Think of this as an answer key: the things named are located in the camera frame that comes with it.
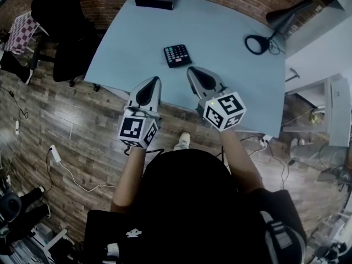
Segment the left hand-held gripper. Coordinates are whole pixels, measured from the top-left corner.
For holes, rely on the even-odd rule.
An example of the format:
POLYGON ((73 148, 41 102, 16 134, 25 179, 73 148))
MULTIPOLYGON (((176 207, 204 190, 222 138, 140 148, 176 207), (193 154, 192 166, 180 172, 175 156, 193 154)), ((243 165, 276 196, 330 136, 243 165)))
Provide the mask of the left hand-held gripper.
POLYGON ((156 113, 161 98, 159 77, 146 79, 135 87, 128 99, 128 106, 119 116, 118 140, 126 146, 147 149, 160 127, 156 113))

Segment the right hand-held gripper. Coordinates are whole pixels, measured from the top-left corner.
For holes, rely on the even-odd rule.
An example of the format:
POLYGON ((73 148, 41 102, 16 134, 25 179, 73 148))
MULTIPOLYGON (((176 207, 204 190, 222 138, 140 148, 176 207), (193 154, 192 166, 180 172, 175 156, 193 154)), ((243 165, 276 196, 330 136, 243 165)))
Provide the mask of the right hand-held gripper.
POLYGON ((192 92, 199 99, 197 111, 205 122, 225 131, 241 122, 246 107, 237 92, 224 88, 220 76, 202 67, 186 72, 192 92))

